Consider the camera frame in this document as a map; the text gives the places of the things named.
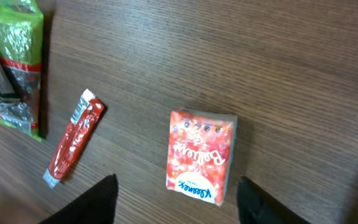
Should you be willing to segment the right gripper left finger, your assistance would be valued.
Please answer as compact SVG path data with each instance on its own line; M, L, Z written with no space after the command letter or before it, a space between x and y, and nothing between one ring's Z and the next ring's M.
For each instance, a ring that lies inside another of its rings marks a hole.
M113 224L118 192L116 174L108 175L41 224Z

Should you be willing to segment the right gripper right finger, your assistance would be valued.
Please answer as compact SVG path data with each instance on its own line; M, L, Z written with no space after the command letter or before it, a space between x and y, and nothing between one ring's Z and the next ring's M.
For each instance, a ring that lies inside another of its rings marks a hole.
M308 223L245 176L238 183L237 208L241 224Z

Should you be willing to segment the small orange white box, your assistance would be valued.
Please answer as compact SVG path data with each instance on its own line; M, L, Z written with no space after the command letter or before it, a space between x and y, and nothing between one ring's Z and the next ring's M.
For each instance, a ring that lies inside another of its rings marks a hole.
M166 188L221 206L226 195L238 118L196 110L170 115Z

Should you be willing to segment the red sachet stick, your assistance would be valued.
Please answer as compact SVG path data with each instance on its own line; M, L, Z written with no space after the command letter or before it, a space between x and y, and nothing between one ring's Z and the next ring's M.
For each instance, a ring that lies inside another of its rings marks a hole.
M44 181L51 189L65 178L79 159L103 111L103 103L93 92L86 89L81 94L70 122L43 175Z

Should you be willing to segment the green snack bag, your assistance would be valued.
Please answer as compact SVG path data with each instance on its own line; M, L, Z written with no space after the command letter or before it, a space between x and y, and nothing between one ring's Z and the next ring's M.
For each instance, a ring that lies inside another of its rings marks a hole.
M0 0L0 63L21 99L0 103L0 124L40 141L44 15L32 0Z

